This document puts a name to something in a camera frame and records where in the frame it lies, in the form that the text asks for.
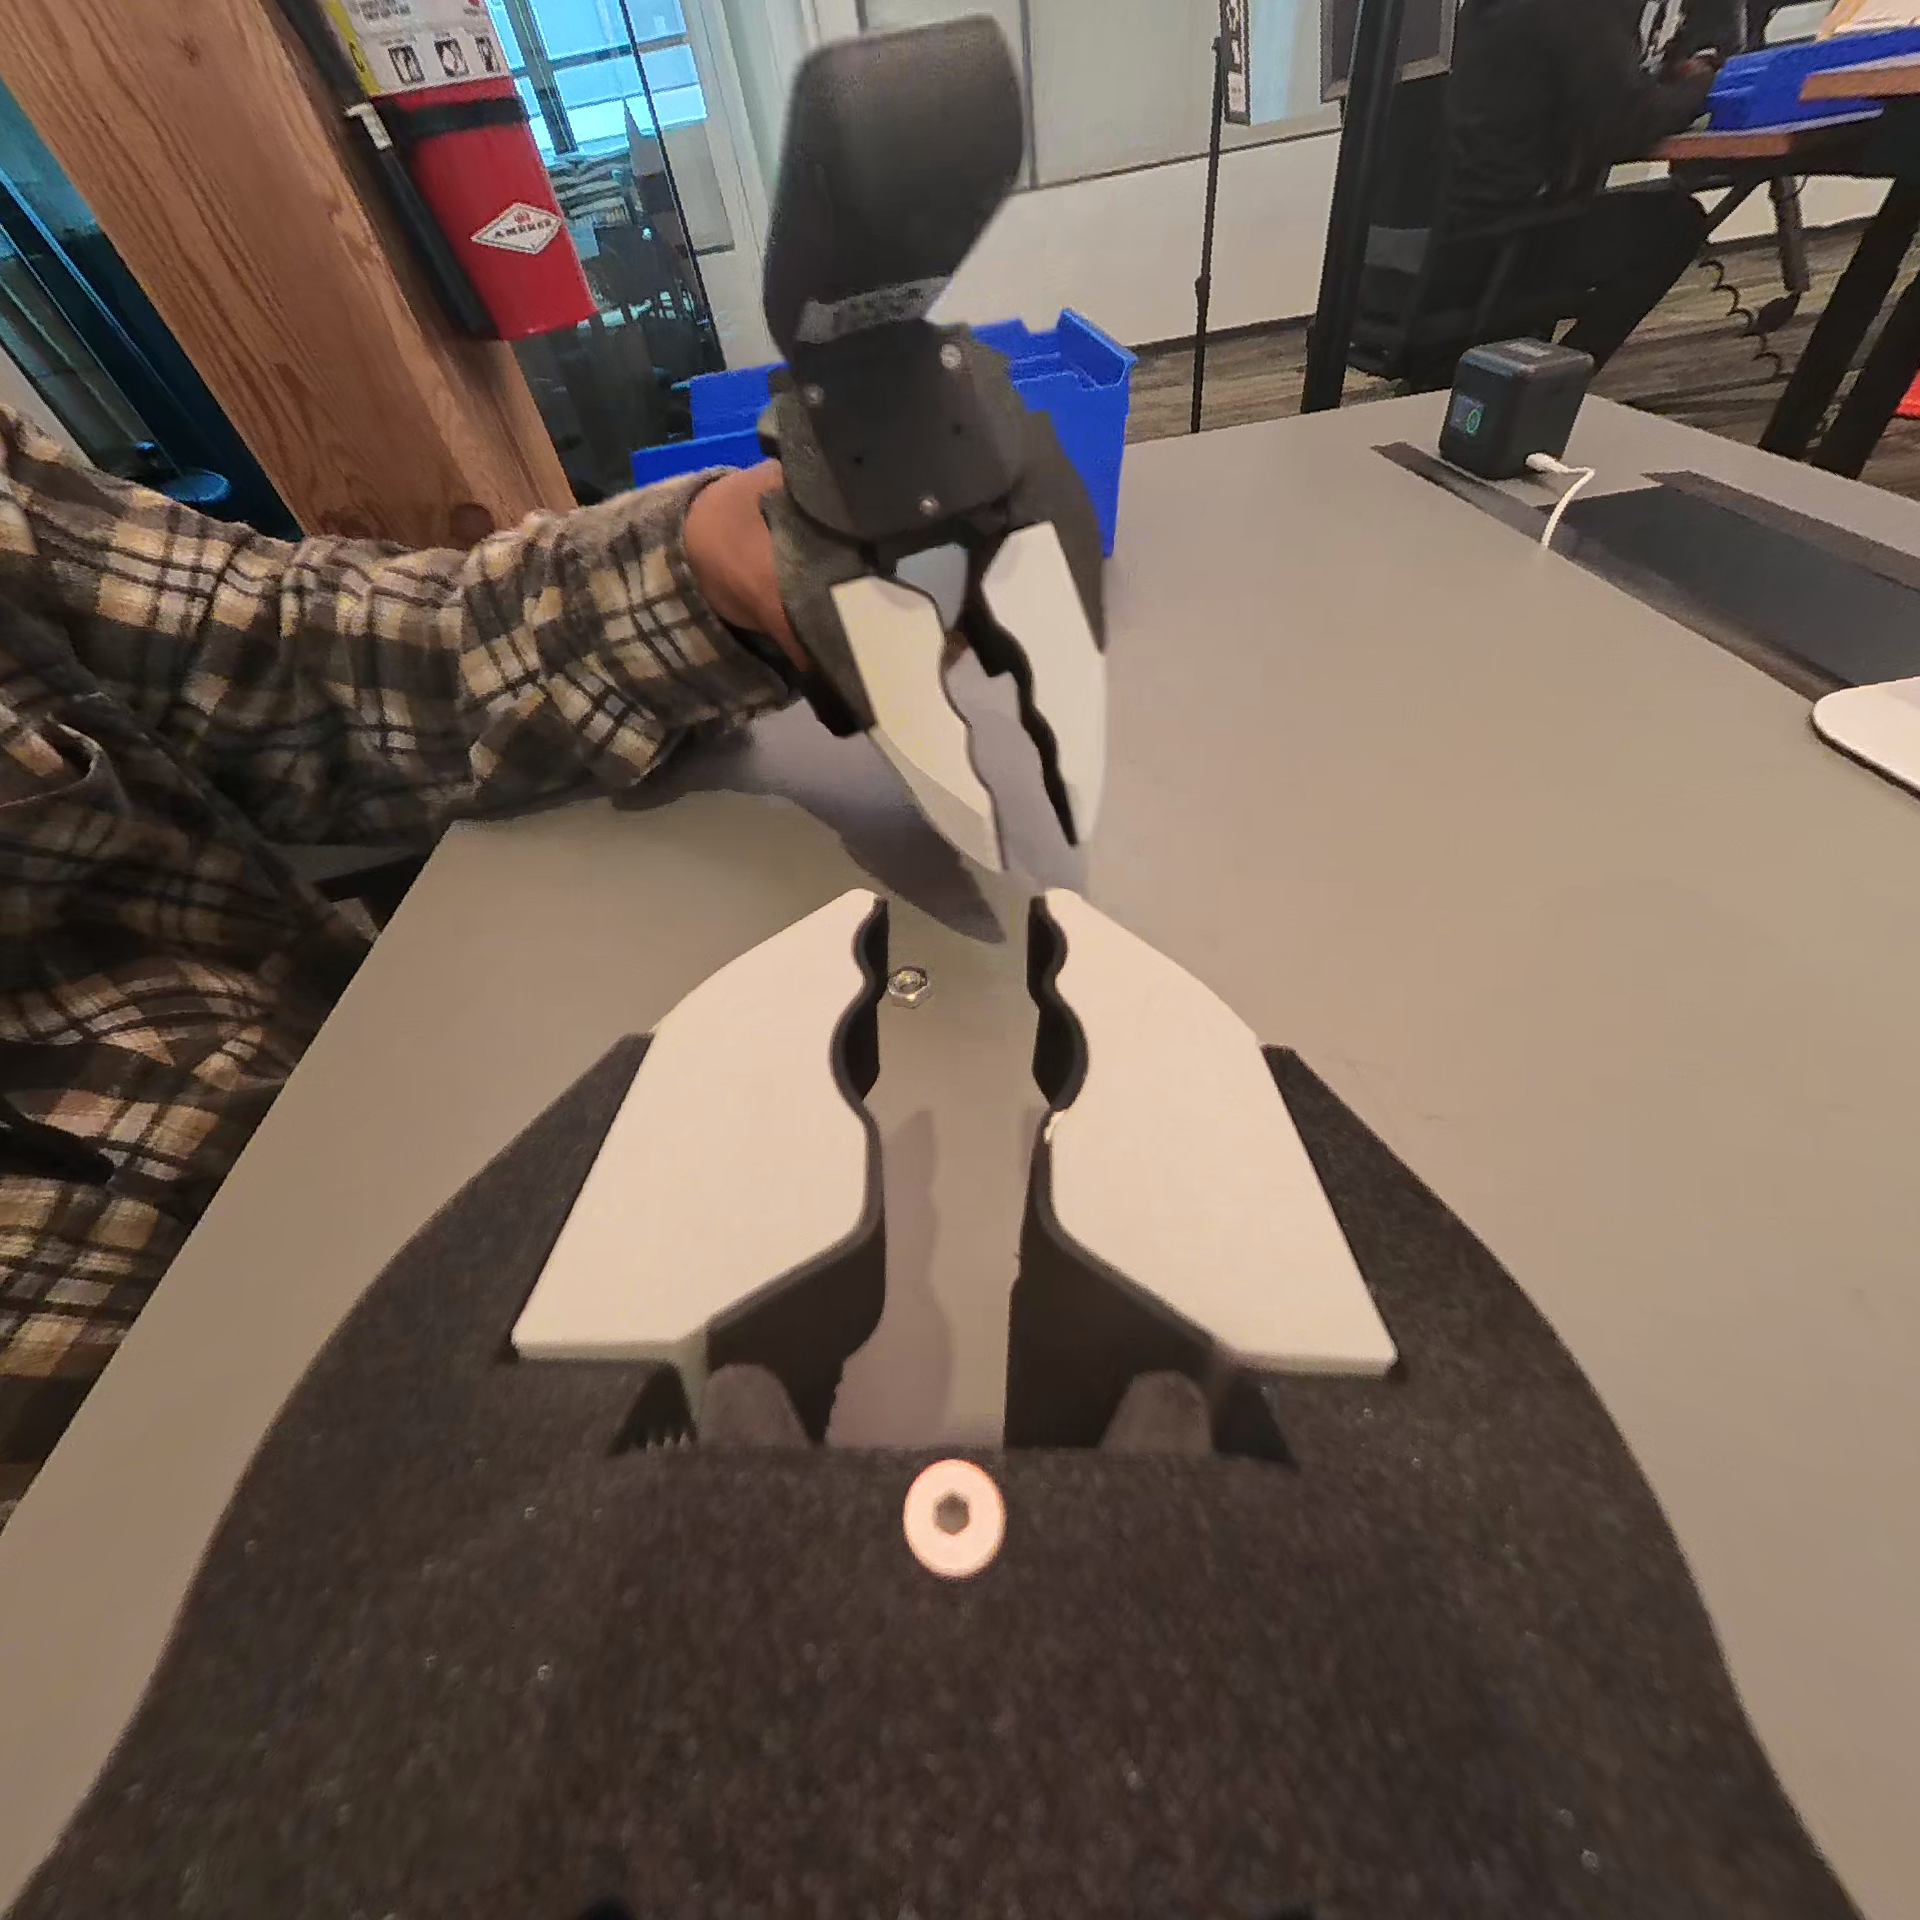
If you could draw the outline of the person's left hand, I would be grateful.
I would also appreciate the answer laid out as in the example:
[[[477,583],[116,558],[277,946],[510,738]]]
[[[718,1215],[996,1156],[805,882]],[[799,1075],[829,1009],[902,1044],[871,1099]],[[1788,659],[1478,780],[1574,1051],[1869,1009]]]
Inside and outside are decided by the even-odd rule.
[[[783,612],[772,530],[764,517],[766,499],[781,489],[774,462],[719,471],[685,507],[684,550],[705,605],[725,623],[772,642],[783,661],[805,667],[806,657]]]

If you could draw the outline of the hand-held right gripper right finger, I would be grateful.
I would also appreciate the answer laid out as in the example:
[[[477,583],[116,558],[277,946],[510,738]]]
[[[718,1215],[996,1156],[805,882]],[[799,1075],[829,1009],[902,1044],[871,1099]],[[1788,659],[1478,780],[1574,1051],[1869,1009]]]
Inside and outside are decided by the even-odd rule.
[[[1093,1452],[1140,1388],[1205,1453],[1285,1453],[1281,1378],[1399,1364],[1274,1055],[1201,979],[1064,889],[1029,908],[1044,1117],[1007,1308],[1001,1441]]]

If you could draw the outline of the person's left forearm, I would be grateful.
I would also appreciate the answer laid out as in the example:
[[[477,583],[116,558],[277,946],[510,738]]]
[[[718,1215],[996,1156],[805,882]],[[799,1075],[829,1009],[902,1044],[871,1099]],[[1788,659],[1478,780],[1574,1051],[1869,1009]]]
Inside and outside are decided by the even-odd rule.
[[[719,471],[464,553],[316,539],[277,578],[272,837],[423,838],[633,783],[791,707],[802,667],[704,602],[684,515]]]

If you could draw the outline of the red fire extinguisher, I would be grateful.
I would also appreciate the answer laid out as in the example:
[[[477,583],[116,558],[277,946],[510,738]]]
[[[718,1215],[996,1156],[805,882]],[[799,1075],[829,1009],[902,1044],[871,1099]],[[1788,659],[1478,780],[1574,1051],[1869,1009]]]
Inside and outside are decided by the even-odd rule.
[[[480,2],[324,2],[352,70],[349,111],[458,331],[569,331],[591,289],[513,76],[517,44]]]

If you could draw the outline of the black power station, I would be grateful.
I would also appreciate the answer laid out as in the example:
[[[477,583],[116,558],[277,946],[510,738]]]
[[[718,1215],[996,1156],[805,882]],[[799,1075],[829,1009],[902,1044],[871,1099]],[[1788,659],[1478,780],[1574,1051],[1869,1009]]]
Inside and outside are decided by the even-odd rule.
[[[1437,433],[1437,458],[1504,482],[1558,462],[1592,382],[1585,353],[1533,339],[1480,343],[1461,355]]]

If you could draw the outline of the black marker sign stand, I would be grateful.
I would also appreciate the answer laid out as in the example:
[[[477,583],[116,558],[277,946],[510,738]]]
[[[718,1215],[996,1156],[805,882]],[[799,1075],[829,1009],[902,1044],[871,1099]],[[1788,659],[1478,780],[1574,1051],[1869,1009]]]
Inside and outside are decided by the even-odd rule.
[[[1249,124],[1249,13],[1245,2],[1215,5],[1210,42],[1210,107],[1207,126],[1207,179],[1201,201],[1201,239],[1193,277],[1190,387],[1189,433],[1205,422],[1205,391],[1208,366],[1208,318],[1215,251],[1215,199],[1226,126]]]

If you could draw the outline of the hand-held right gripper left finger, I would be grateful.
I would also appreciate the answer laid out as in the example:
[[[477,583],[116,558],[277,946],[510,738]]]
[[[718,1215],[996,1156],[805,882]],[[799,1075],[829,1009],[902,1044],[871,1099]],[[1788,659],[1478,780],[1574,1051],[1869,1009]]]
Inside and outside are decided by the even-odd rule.
[[[888,903],[855,887],[727,959],[644,1036],[511,1322],[520,1362],[633,1362],[704,1423],[772,1378],[821,1447],[885,1308],[877,1002]]]

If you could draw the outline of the blue plastic bin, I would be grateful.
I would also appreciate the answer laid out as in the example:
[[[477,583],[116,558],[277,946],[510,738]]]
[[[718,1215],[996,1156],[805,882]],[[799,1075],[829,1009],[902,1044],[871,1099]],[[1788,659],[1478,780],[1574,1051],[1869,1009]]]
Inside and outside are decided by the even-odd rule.
[[[1102,553],[1112,555],[1119,467],[1130,411],[1135,355],[1064,309],[1052,327],[1020,321],[976,324],[974,337],[1007,366],[1029,411],[1052,421],[1094,510]],[[687,406],[687,433],[628,453],[631,485],[650,487],[705,468],[743,468],[760,458],[759,418],[783,364],[695,375],[670,391]]]

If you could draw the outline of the small blue bin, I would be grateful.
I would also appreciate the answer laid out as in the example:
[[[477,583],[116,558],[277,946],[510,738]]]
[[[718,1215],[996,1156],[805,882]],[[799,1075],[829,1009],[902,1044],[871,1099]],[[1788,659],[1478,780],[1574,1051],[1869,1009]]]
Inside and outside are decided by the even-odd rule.
[[[1758,132],[1878,111],[1894,95],[1887,76],[1914,68],[1914,61],[1914,30],[1802,39],[1729,54],[1712,82],[1708,131]]]

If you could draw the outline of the wooden office desk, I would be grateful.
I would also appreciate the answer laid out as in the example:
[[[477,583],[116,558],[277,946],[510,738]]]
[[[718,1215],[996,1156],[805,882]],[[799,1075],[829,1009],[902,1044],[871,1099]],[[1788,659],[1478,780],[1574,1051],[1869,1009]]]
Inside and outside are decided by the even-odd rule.
[[[1729,179],[1714,225],[1775,177],[1886,183],[1760,437],[1767,453],[1857,477],[1918,370],[1918,278],[1894,289],[1914,266],[1918,54],[1820,68],[1801,99],[1856,107],[1775,129],[1690,131],[1656,145],[1652,158]]]

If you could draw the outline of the black metal pole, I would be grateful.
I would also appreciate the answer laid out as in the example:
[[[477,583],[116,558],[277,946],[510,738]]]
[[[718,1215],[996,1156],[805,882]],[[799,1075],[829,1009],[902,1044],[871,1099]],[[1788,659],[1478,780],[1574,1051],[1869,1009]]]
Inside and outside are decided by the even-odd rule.
[[[1372,229],[1375,172],[1399,82],[1400,20],[1402,2],[1358,2],[1354,7],[1327,239],[1303,364],[1304,415],[1334,411],[1342,405]]]

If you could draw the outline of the wooden post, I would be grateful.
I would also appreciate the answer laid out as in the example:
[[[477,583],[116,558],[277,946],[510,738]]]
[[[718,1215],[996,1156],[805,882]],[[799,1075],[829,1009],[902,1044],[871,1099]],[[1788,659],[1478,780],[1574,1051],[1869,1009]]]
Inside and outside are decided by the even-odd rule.
[[[4,2],[4,85],[309,535],[469,546],[573,494],[277,5]]]

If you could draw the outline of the instruction sheet on stand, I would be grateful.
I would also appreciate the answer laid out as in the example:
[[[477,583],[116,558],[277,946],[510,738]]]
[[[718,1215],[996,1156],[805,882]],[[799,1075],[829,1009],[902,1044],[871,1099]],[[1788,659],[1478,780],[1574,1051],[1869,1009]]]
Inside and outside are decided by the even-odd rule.
[[[1810,709],[1814,737],[1908,795],[1918,795],[1920,678],[1838,687]]]

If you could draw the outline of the person's plaid shirt torso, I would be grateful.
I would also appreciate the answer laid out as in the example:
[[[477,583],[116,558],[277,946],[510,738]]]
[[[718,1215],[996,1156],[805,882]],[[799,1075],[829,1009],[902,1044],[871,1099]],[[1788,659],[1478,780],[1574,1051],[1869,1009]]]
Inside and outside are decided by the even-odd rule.
[[[328,738],[272,646],[349,705],[394,645],[465,645],[456,549],[274,542],[71,462],[4,410],[4,1500],[32,1481],[360,953],[269,838],[423,831],[455,733]]]

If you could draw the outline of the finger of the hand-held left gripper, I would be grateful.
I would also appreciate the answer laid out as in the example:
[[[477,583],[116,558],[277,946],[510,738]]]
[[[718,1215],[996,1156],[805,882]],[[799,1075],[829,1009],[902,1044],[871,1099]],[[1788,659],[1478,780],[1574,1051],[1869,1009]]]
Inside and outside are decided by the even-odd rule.
[[[969,742],[969,723],[946,687],[946,630],[914,585],[858,577],[829,587],[868,737],[928,826],[988,874],[1002,874],[996,802]]]
[[[1109,780],[1105,558],[1056,521],[1006,532],[969,564],[957,636],[1015,685],[1024,737],[1066,849],[1094,838]]]

